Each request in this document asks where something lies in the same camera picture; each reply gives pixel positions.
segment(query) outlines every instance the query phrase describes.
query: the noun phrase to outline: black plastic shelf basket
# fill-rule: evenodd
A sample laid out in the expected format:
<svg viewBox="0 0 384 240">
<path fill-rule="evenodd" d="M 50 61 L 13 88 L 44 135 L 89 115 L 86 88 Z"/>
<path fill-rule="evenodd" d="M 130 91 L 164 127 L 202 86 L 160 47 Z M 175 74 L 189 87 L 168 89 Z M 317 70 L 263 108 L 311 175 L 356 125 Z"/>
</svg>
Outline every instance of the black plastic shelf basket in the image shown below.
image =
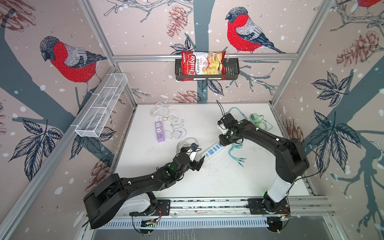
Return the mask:
<svg viewBox="0 0 384 240">
<path fill-rule="evenodd" d="M 212 74 L 212 75 L 182 75 L 181 69 L 181 59 L 175 59 L 175 75 L 176 80 L 182 81 L 186 78 L 205 78 L 208 80 L 209 78 L 221 78 L 216 80 L 236 80 L 240 73 L 239 68 L 239 59 L 238 58 L 224 58 L 223 66 L 226 74 Z"/>
</svg>

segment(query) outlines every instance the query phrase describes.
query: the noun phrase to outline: mesh basket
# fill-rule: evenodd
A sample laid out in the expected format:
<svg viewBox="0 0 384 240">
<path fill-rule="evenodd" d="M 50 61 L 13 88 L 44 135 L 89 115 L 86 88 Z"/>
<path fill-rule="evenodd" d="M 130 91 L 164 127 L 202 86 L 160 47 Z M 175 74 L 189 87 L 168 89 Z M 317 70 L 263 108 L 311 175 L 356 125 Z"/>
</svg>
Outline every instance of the mesh basket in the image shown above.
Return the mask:
<svg viewBox="0 0 384 240">
<path fill-rule="evenodd" d="M 111 74 L 75 130 L 80 137 L 100 136 L 126 84 L 125 74 Z"/>
</svg>

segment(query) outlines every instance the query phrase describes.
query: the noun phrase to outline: bag of chips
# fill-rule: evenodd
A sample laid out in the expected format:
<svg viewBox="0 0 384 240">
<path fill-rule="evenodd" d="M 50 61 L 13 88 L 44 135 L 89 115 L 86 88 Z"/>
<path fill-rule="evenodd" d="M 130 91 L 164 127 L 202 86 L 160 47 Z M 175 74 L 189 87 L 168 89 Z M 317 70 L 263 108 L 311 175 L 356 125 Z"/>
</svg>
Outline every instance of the bag of chips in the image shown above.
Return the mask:
<svg viewBox="0 0 384 240">
<path fill-rule="evenodd" d="M 221 53 L 182 51 L 181 55 L 182 75 L 225 74 L 223 68 L 225 51 Z M 192 80 L 205 80 L 205 78 L 186 78 L 182 81 Z"/>
</svg>

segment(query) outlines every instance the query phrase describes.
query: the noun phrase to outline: white power strip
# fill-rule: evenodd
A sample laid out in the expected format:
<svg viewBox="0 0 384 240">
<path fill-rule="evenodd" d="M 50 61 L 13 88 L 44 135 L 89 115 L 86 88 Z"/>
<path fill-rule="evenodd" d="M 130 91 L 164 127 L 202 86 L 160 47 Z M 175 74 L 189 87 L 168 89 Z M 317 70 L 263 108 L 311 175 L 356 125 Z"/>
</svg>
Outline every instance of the white power strip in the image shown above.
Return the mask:
<svg viewBox="0 0 384 240">
<path fill-rule="evenodd" d="M 225 148 L 220 144 L 220 142 L 215 143 L 212 147 L 208 148 L 205 152 L 203 152 L 200 157 L 205 156 L 204 162 L 207 162 L 211 158 L 215 157 L 218 152 L 220 152 L 223 148 Z"/>
</svg>

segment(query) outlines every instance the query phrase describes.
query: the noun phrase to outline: white table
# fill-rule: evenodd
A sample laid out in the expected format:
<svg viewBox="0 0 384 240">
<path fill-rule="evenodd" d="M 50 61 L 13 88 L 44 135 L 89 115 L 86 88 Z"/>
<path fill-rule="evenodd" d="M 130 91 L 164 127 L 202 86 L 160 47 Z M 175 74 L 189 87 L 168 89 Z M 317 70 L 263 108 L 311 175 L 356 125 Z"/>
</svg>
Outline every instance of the white table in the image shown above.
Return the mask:
<svg viewBox="0 0 384 240">
<path fill-rule="evenodd" d="M 181 139 L 166 138 L 165 142 L 157 142 L 155 122 L 157 118 L 150 114 L 154 105 L 139 105 L 126 142 L 122 149 L 116 173 L 120 177 L 138 177 L 156 171 L 167 162 L 172 162 L 176 154 L 176 144 L 186 137 L 194 137 L 198 145 L 205 151 L 218 142 L 221 134 L 217 121 L 222 117 L 217 104 L 172 104 L 170 115 L 184 119 L 187 136 Z M 272 134 L 282 136 L 268 104 L 245 103 L 223 104 L 224 110 L 238 107 L 248 118 L 251 113 L 264 115 L 273 129 Z M 231 111 L 235 119 L 243 117 L 237 110 Z M 170 130 L 169 122 L 164 128 Z M 231 154 L 245 157 L 241 167 L 228 155 L 230 145 L 216 157 L 205 162 L 199 172 L 188 170 L 184 178 L 175 185 L 162 191 L 154 192 L 156 197 L 256 197 L 263 196 L 276 176 L 275 157 L 259 145 L 244 140 L 241 149 L 234 149 Z M 309 195 L 302 180 L 290 190 L 289 196 Z"/>
</svg>

